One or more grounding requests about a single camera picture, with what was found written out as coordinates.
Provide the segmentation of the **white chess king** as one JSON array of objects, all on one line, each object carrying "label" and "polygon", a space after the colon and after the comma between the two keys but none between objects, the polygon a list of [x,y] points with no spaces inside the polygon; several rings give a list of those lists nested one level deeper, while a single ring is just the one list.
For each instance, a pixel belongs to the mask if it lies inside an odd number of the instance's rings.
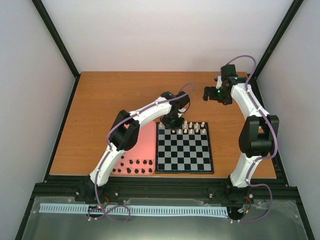
[{"label": "white chess king", "polygon": [[186,129],[188,127],[188,122],[185,120],[183,123],[183,128]]}]

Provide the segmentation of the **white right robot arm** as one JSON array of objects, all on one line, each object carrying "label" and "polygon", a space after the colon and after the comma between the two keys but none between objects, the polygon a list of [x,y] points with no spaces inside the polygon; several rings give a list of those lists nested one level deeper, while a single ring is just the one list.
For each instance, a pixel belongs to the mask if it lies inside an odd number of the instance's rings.
[{"label": "white right robot arm", "polygon": [[240,204],[249,197],[251,178],[259,163],[278,151],[276,138],[280,121],[262,107],[247,77],[237,75],[235,65],[222,66],[215,81],[216,86],[204,88],[203,100],[223,105],[236,102],[245,119],[238,139],[241,155],[222,194],[228,203]]}]

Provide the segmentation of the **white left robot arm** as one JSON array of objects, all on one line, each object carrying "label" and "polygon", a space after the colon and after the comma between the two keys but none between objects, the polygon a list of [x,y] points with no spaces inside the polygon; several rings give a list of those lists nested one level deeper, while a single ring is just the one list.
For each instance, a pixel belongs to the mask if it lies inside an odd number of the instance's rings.
[{"label": "white left robot arm", "polygon": [[109,176],[119,158],[132,149],[137,141],[141,128],[157,118],[161,118],[162,124],[171,130],[182,127],[185,119],[182,117],[182,109],[190,103],[189,95],[181,91],[177,95],[167,91],[152,103],[127,112],[118,113],[109,133],[106,136],[106,150],[96,168],[90,173],[91,184],[86,195],[92,201],[103,198],[104,188]]}]

